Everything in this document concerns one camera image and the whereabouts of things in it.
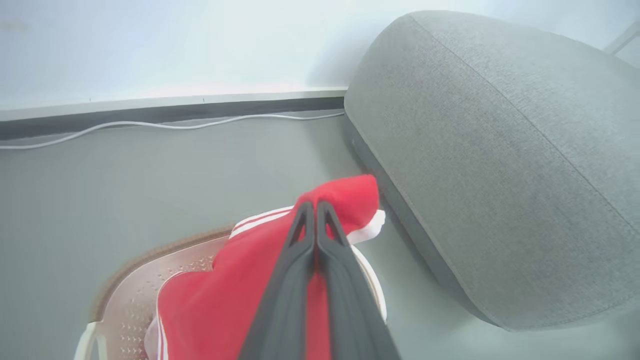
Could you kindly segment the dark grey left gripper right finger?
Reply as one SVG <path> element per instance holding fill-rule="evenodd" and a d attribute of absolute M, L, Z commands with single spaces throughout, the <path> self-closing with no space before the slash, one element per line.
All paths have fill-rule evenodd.
<path fill-rule="evenodd" d="M 327 286 L 331 357 L 399 360 L 370 285 L 329 202 L 317 205 L 317 250 Z"/>

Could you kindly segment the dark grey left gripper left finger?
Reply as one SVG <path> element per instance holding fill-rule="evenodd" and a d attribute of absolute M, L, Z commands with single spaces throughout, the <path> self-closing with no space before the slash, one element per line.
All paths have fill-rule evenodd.
<path fill-rule="evenodd" d="M 307 287 L 314 273 L 315 213 L 305 202 L 295 213 L 240 360 L 306 358 Z"/>

